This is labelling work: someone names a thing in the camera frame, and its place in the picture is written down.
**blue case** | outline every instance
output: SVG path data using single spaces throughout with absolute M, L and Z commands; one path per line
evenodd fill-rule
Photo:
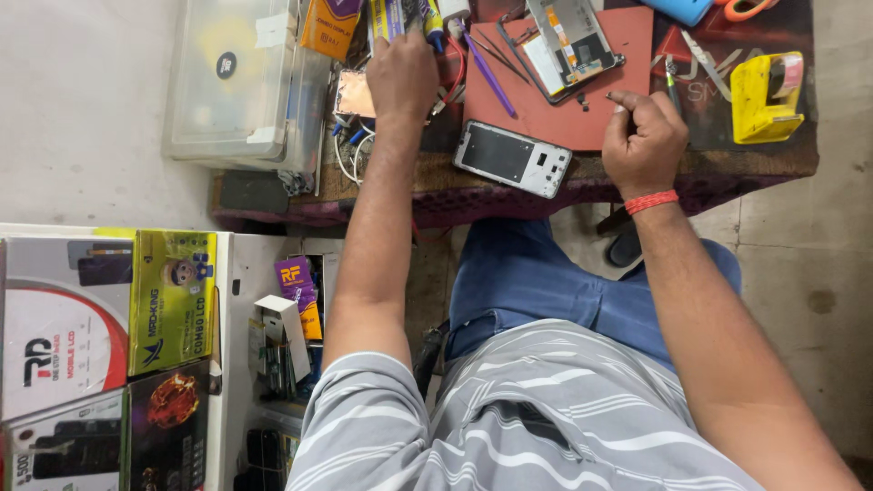
M 712 0 L 642 0 L 642 2 L 687 25 L 696 25 L 712 7 Z

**yellow tape dispenser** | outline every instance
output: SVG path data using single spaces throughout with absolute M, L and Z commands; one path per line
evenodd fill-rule
M 784 142 L 803 123 L 797 100 L 803 83 L 800 52 L 765 55 L 731 75 L 733 140 L 738 144 Z

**glue tube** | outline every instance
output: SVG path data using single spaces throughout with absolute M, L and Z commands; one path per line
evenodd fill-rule
M 418 7 L 422 10 L 424 37 L 436 47 L 436 52 L 443 52 L 443 45 L 440 43 L 440 38 L 443 37 L 443 18 L 440 17 L 434 0 L 418 0 Z

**purple pry tool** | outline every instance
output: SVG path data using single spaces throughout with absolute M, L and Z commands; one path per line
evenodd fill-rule
M 485 63 L 485 58 L 483 58 L 482 54 L 479 53 L 479 50 L 476 49 L 476 44 L 473 43 L 472 39 L 470 39 L 470 33 L 467 32 L 464 23 L 459 19 L 455 19 L 455 22 L 461 26 L 461 32 L 464 33 L 464 40 L 467 42 L 467 47 L 470 48 L 470 52 L 473 53 L 473 61 L 476 63 L 476 66 L 478 66 L 479 71 L 485 76 L 485 80 L 488 80 L 488 85 L 491 86 L 492 91 L 497 95 L 500 104 L 503 104 L 506 112 L 509 113 L 510 116 L 514 116 L 515 107 L 512 107 L 512 103 L 510 103 L 509 98 L 506 97 L 506 93 L 503 92 L 503 89 L 500 88 L 500 84 L 497 82 L 497 78 L 494 77 L 494 73 L 491 72 L 491 68 L 488 67 L 487 63 Z

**yellow box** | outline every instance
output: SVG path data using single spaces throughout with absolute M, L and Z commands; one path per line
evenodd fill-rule
M 311 0 L 300 45 L 346 61 L 360 13 L 360 0 Z

